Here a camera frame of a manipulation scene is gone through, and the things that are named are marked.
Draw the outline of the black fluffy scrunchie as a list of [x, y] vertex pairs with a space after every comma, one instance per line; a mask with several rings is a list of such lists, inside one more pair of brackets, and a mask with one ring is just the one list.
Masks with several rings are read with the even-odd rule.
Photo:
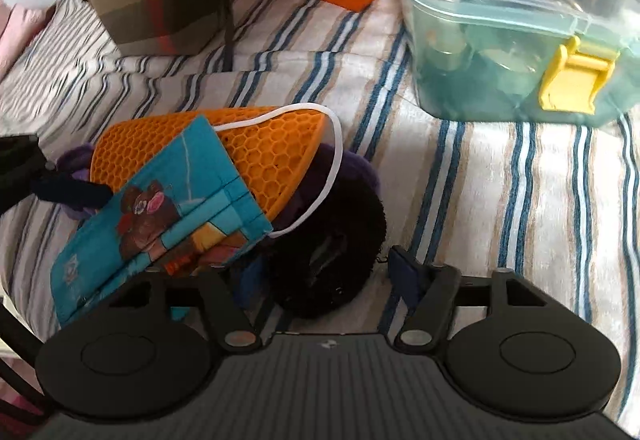
[[262, 249], [262, 290], [292, 319], [319, 319], [360, 293], [385, 238], [378, 174], [366, 158], [346, 153], [320, 207]]

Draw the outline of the purple plush cloth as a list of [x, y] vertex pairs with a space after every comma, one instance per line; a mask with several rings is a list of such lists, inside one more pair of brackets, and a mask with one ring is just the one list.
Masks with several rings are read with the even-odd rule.
[[[334, 147], [321, 143], [314, 159], [311, 161], [303, 180], [285, 207], [274, 219], [277, 227], [287, 226], [299, 217], [314, 201], [324, 184], [324, 179], [332, 163]], [[81, 181], [89, 180], [89, 169], [93, 155], [93, 146], [84, 144], [64, 153], [56, 165], [58, 170], [72, 174]], [[335, 180], [335, 187], [357, 187], [367, 185], [376, 195], [380, 195], [380, 179], [378, 174], [366, 158], [355, 153], [345, 151]]]

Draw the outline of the orange honeycomb mesh pad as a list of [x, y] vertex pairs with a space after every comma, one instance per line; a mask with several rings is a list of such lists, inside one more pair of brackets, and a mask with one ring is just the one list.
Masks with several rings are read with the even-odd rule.
[[89, 180], [119, 191], [198, 116], [205, 117], [218, 134], [270, 221], [292, 198], [318, 151], [324, 130], [332, 127], [334, 154], [326, 183], [306, 211], [289, 226], [273, 232], [273, 238], [297, 229], [331, 192], [344, 156], [342, 125], [334, 111], [315, 103], [205, 109], [118, 122], [94, 146]]

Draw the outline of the blue cartoon face mask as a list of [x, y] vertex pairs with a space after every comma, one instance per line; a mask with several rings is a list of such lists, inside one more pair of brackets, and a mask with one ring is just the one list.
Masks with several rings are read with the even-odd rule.
[[199, 249], [223, 239], [252, 247], [272, 230], [213, 126], [196, 117], [67, 242], [50, 275], [66, 326], [196, 233]]

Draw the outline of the pink cushion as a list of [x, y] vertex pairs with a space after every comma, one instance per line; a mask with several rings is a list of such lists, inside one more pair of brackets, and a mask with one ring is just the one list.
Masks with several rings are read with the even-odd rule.
[[32, 39], [50, 22], [56, 5], [38, 10], [1, 1], [0, 10], [0, 80], [3, 80]]

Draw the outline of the striped sofa cover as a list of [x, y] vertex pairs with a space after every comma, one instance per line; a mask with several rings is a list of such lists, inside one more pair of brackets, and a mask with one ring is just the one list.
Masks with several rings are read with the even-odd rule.
[[639, 115], [601, 129], [446, 122], [416, 103], [399, 0], [360, 14], [319, 0], [232, 0], [231, 72], [122, 57], [84, 0], [58, 0], [1, 83], [1, 130], [58, 157], [115, 122], [311, 100], [378, 170], [387, 240], [483, 275], [507, 267], [598, 327], [622, 376], [608, 415], [639, 431]]

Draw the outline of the brown plaid pouch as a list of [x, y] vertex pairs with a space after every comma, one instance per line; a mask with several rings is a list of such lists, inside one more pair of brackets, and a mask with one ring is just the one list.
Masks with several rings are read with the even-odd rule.
[[222, 69], [233, 67], [231, 0], [85, 0], [123, 56], [193, 56], [224, 34]]

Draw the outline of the clear plastic storage box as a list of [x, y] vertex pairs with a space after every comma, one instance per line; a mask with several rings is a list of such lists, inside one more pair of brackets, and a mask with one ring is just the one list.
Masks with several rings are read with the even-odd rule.
[[639, 102], [639, 0], [401, 0], [420, 107], [597, 128]]

